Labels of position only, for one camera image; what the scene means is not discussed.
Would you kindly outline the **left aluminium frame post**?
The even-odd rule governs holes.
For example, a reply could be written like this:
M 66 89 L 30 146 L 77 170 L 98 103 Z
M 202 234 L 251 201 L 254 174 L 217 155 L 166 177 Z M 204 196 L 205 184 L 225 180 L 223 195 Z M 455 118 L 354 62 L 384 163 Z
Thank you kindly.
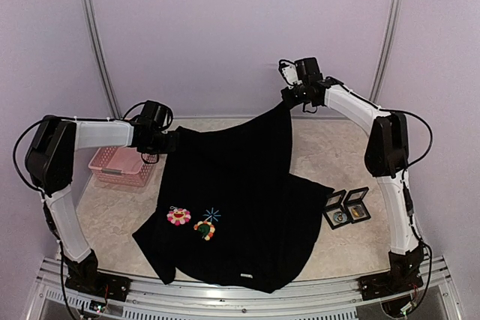
M 100 75 L 100 83 L 106 97 L 106 103 L 112 117 L 119 118 L 121 114 L 119 102 L 117 100 L 110 74 L 107 68 L 107 62 L 104 55 L 104 49 L 101 43 L 100 33 L 95 16 L 95 6 L 93 0 L 81 0 L 85 22 L 91 42 L 92 51 Z

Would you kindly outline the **right aluminium frame post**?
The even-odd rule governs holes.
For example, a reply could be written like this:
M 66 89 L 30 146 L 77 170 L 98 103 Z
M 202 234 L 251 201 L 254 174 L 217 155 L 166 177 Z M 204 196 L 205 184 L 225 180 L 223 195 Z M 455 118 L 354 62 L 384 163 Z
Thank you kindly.
M 385 80 L 386 70 L 389 64 L 389 57 L 393 47 L 395 32 L 397 29 L 398 18 L 401 13 L 402 0 L 391 0 L 388 10 L 388 16 L 385 26 L 385 33 L 382 40 L 382 46 L 379 53 L 373 85 L 370 90 L 369 100 L 376 103 L 380 98 L 381 89 Z

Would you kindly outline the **black t-shirt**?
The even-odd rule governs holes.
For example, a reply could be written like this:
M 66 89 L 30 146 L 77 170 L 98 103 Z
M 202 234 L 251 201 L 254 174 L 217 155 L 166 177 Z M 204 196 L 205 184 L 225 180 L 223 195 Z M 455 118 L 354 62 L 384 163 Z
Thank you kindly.
M 178 133 L 156 209 L 133 234 L 158 278 L 169 284 L 183 273 L 265 293 L 292 282 L 311 256 L 333 189 L 291 173 L 290 109 L 280 103 L 224 130 Z M 190 222 L 169 223 L 171 206 L 189 210 Z M 194 224 L 210 208 L 221 218 L 204 241 Z

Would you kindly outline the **front aluminium rail base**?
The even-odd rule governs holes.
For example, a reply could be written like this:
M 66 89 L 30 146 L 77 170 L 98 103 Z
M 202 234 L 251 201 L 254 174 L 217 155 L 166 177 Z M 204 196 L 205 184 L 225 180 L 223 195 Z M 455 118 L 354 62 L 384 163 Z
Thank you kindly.
M 300 277 L 272 294 L 206 285 L 178 274 L 170 285 L 158 280 L 146 260 L 106 268 L 130 278 L 124 301 L 109 300 L 93 313 L 95 297 L 61 290 L 60 263 L 43 260 L 21 319 L 70 319 L 80 310 L 90 319 L 387 319 L 386 308 L 405 294 L 364 300 L 359 277 L 384 271 L 386 256 L 344 253 L 313 256 Z

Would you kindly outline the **black display box right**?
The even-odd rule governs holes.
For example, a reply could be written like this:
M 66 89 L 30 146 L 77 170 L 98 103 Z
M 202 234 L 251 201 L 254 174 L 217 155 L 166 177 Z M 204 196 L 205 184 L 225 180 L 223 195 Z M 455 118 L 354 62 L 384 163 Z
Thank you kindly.
M 343 201 L 343 206 L 349 214 L 351 223 L 360 223 L 367 221 L 371 215 L 364 204 L 364 198 L 369 191 L 369 187 L 361 187 L 350 190 Z

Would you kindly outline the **aluminium frame post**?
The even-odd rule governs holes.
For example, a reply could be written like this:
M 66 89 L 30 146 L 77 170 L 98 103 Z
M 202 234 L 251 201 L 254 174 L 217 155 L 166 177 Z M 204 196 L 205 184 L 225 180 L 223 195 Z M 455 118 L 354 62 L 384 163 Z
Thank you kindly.
M 395 32 L 397 29 L 398 18 L 401 13 L 402 0 L 391 0 L 388 10 L 388 16 L 385 26 L 385 33 L 382 40 L 382 46 L 379 53 L 373 85 L 370 90 L 369 100 L 376 103 L 380 98 L 381 89 L 385 80 L 386 70 L 389 64 L 389 57 L 393 47 Z
M 104 49 L 101 43 L 100 33 L 95 16 L 95 6 L 93 0 L 81 0 L 85 22 L 91 42 L 92 51 L 100 75 L 100 83 L 106 97 L 106 103 L 112 117 L 119 118 L 121 114 L 119 102 L 117 100 L 110 74 L 107 68 L 107 62 L 104 55 Z

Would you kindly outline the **pink plastic basket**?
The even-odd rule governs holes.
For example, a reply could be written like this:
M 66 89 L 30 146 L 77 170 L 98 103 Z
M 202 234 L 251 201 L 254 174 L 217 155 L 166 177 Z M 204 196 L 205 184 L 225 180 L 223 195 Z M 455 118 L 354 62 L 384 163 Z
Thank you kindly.
M 98 180 L 111 184 L 144 187 L 156 165 L 154 155 L 146 155 L 144 161 L 135 148 L 99 148 L 88 168 Z

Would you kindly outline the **black display box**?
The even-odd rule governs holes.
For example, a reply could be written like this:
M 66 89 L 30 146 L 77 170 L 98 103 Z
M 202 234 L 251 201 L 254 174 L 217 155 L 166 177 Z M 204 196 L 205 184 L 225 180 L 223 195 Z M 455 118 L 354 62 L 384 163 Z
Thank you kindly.
M 349 214 L 351 223 L 360 223 L 367 221 L 371 215 L 364 204 L 364 198 L 369 191 L 369 187 L 361 187 L 350 190 L 343 201 L 343 206 Z
M 350 222 L 350 217 L 343 207 L 347 192 L 340 190 L 327 197 L 323 215 L 332 230 L 339 229 Z

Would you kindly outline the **black display box left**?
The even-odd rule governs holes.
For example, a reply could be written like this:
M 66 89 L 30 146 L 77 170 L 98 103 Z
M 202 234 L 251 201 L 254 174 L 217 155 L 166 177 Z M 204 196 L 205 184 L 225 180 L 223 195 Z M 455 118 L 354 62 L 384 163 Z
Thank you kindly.
M 350 222 L 350 217 L 343 207 L 347 192 L 340 190 L 327 197 L 323 215 L 332 230 L 339 229 Z

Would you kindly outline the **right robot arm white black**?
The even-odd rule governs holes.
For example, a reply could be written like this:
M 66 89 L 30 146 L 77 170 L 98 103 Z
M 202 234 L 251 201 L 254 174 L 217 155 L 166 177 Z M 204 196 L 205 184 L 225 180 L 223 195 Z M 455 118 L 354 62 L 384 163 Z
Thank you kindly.
M 391 249 L 388 271 L 359 278 L 361 296 L 370 300 L 421 288 L 420 265 L 426 246 L 419 235 L 410 194 L 408 169 L 413 162 L 409 160 L 409 113 L 384 109 L 341 81 L 324 77 L 316 58 L 281 59 L 278 70 L 287 84 L 281 94 L 289 108 L 327 107 L 353 121 L 368 137 L 364 164 L 385 201 Z

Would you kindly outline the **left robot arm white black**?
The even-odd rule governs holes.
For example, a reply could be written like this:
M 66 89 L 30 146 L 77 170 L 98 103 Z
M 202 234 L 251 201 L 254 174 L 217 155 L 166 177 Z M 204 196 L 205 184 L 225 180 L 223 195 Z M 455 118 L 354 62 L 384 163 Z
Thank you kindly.
M 156 157 L 176 149 L 179 135 L 169 129 L 173 111 L 153 100 L 140 103 L 141 112 L 131 119 L 69 118 L 46 115 L 30 126 L 36 133 L 25 155 L 20 179 L 38 192 L 49 230 L 58 241 L 63 268 L 68 270 L 66 287 L 101 296 L 130 280 L 101 273 L 74 207 L 71 184 L 74 158 L 85 148 L 134 148 L 141 155 Z

